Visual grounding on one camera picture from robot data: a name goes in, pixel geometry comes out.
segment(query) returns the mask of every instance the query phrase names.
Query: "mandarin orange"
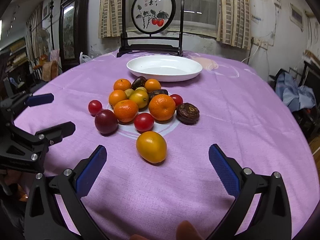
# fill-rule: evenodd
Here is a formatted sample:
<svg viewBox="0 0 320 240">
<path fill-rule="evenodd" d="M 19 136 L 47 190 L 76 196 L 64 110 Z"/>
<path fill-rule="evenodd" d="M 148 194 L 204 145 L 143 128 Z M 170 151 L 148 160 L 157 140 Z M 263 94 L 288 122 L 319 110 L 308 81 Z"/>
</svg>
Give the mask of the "mandarin orange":
<svg viewBox="0 0 320 240">
<path fill-rule="evenodd" d="M 109 95 L 109 104 L 114 107 L 116 105 L 116 103 L 122 101 L 122 100 L 126 100 L 127 99 L 127 95 L 124 91 L 118 89 L 118 90 L 114 90 L 111 92 L 111 94 Z"/>
<path fill-rule="evenodd" d="M 125 91 L 127 89 L 131 88 L 131 83 L 127 79 L 118 79 L 115 84 L 113 85 L 113 90 L 120 89 L 122 91 Z"/>
<path fill-rule="evenodd" d="M 120 122 L 131 122 L 138 111 L 138 105 L 132 100 L 120 101 L 113 108 L 113 112 Z"/>
<path fill-rule="evenodd" d="M 158 121 L 167 121 L 174 115 L 176 104 L 168 95 L 156 95 L 149 103 L 149 111 L 154 119 Z"/>
<path fill-rule="evenodd" d="M 151 93 L 155 90 L 161 89 L 161 85 L 160 85 L 159 81 L 156 79 L 153 79 L 153 78 L 148 79 L 146 81 L 146 83 L 144 84 L 144 87 L 147 89 L 148 93 Z"/>
</svg>

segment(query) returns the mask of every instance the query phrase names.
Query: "lemon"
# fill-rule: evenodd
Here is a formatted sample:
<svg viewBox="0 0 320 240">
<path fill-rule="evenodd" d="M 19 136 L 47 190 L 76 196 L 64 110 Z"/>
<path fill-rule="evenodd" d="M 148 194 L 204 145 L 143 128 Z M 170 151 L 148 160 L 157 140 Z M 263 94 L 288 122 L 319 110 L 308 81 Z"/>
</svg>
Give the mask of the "lemon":
<svg viewBox="0 0 320 240">
<path fill-rule="evenodd" d="M 160 163 L 167 156 L 167 143 L 160 134 L 153 131 L 141 134 L 136 147 L 140 156 L 150 163 Z"/>
<path fill-rule="evenodd" d="M 132 88 L 128 88 L 128 89 L 126 89 L 126 90 L 124 91 L 125 94 L 127 95 L 127 98 L 130 97 L 130 95 L 132 94 L 133 91 L 134 91 L 134 90 L 133 90 Z"/>
<path fill-rule="evenodd" d="M 138 105 L 139 109 L 146 107 L 149 103 L 148 93 L 141 89 L 132 92 L 129 99 L 134 101 Z"/>
<path fill-rule="evenodd" d="M 141 89 L 141 90 L 143 90 L 143 91 L 147 92 L 147 89 L 146 89 L 146 88 L 144 88 L 144 87 L 138 87 L 138 88 L 136 88 L 136 90 L 138 90 L 138 89 Z"/>
</svg>

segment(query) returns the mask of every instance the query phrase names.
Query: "blue gripper pad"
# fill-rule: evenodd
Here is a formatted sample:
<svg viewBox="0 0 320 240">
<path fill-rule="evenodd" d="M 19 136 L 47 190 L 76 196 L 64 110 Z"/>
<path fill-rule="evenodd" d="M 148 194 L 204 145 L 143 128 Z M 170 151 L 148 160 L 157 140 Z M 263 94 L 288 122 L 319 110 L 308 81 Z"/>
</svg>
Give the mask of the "blue gripper pad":
<svg viewBox="0 0 320 240">
<path fill-rule="evenodd" d="M 83 169 L 82 173 L 76 179 L 75 190 L 79 198 L 87 196 L 98 177 L 103 165 L 107 161 L 107 151 L 102 145 L 99 145 L 89 158 L 89 163 Z"/>
<path fill-rule="evenodd" d="M 213 144 L 209 148 L 209 160 L 217 172 L 222 184 L 229 195 L 238 197 L 240 194 L 240 181 L 233 169 L 226 160 L 226 156 L 221 153 Z"/>
<path fill-rule="evenodd" d="M 53 94 L 43 94 L 39 96 L 29 97 L 26 101 L 26 106 L 39 106 L 52 103 L 54 100 Z"/>
</svg>

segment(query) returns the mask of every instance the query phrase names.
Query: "wooden floor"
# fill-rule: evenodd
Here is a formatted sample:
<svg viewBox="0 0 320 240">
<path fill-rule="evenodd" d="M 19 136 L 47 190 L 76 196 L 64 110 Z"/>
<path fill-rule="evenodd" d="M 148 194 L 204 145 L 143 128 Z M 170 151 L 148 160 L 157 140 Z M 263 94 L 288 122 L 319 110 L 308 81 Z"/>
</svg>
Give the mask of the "wooden floor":
<svg viewBox="0 0 320 240">
<path fill-rule="evenodd" d="M 311 152 L 313 155 L 313 158 L 315 160 L 317 169 L 318 169 L 318 175 L 320 180 L 320 136 L 313 139 L 310 143 Z"/>
</svg>

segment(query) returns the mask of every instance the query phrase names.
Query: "table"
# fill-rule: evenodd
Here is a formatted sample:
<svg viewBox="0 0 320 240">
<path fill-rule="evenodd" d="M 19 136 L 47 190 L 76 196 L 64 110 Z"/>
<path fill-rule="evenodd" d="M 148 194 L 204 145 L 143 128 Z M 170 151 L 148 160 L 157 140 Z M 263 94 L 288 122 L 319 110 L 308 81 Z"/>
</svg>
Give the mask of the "table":
<svg viewBox="0 0 320 240">
<path fill-rule="evenodd" d="M 98 133 L 88 103 L 97 99 L 107 107 L 115 80 L 135 79 L 126 63 L 143 55 L 148 54 L 116 58 L 115 51 L 102 55 L 70 69 L 36 93 L 53 93 L 55 100 L 26 109 L 15 121 L 18 127 L 34 134 L 67 121 L 76 125 L 72 136 L 50 148 L 45 174 L 56 175 L 74 168 L 97 145 L 104 145 L 107 162 L 82 201 L 110 239 L 128 239 L 132 234 L 175 239 L 176 227 L 183 220 L 189 220 L 207 237 L 234 200 L 209 162 L 209 147 L 217 143 L 242 167 L 250 167 L 257 174 L 282 174 L 295 236 L 319 201 L 316 166 L 289 109 L 248 65 L 184 52 L 184 57 L 200 62 L 203 71 L 194 79 L 162 86 L 197 106 L 200 120 L 194 126 L 178 122 L 161 132 L 167 141 L 168 156 L 160 166 L 140 158 L 134 133 L 119 130 L 106 137 Z M 31 178 L 34 174 L 24 175 L 26 187 Z M 248 226 L 258 198 L 254 198 L 239 231 Z M 60 206 L 69 227 L 75 230 Z"/>
</svg>

